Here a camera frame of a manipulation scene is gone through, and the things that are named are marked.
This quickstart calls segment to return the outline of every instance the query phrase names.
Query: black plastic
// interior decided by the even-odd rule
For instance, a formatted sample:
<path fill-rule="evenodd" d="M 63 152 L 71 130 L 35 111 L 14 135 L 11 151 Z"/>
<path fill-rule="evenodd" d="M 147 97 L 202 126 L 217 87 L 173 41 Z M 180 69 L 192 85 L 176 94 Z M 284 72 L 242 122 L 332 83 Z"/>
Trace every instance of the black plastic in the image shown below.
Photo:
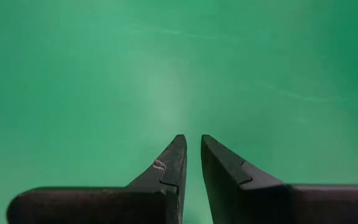
<path fill-rule="evenodd" d="M 201 160 L 214 224 L 358 224 L 358 185 L 285 184 L 208 135 Z"/>
<path fill-rule="evenodd" d="M 154 163 L 126 187 L 37 188 L 9 205 L 10 224 L 181 224 L 187 146 L 177 135 Z"/>

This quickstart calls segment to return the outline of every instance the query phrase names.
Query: green backdrop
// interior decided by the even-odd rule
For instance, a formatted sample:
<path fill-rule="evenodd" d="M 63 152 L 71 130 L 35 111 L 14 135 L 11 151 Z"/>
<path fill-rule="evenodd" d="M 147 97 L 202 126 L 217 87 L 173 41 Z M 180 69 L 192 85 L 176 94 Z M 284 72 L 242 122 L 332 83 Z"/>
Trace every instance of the green backdrop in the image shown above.
<path fill-rule="evenodd" d="M 38 186 L 120 186 L 200 137 L 286 182 L 358 183 L 358 1 L 0 0 L 0 224 Z"/>

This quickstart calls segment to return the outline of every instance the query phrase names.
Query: green background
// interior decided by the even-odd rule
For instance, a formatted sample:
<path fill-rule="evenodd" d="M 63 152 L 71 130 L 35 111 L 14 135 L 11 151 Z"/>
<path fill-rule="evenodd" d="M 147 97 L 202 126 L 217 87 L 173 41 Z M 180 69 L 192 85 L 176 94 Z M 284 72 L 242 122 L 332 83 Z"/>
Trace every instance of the green background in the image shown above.
<path fill-rule="evenodd" d="M 120 186 L 186 134 L 286 182 L 358 183 L 358 1 L 0 0 L 0 223 L 38 186 Z"/>

